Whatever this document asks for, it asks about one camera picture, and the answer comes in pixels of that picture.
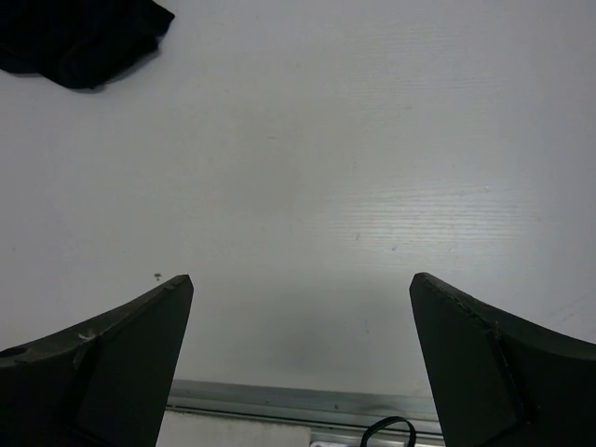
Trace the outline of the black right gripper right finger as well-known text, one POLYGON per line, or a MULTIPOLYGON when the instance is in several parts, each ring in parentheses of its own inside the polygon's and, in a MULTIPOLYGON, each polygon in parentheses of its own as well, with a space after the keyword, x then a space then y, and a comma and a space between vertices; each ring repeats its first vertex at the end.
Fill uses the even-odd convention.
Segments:
POLYGON ((411 304, 448 446, 592 446, 595 346, 417 273, 411 304))

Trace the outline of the black t-shirt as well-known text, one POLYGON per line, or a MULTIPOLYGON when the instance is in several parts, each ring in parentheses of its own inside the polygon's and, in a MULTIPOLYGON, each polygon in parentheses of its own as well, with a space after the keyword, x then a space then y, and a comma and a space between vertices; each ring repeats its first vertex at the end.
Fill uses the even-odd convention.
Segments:
POLYGON ((3 1, 1 70, 101 87, 155 54, 174 18, 155 1, 3 1))

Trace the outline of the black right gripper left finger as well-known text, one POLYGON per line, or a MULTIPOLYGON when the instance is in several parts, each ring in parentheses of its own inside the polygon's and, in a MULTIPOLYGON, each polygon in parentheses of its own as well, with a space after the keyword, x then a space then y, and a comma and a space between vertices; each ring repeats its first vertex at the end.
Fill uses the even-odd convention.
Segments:
POLYGON ((154 446, 194 287, 140 297, 1 353, 4 446, 154 446))

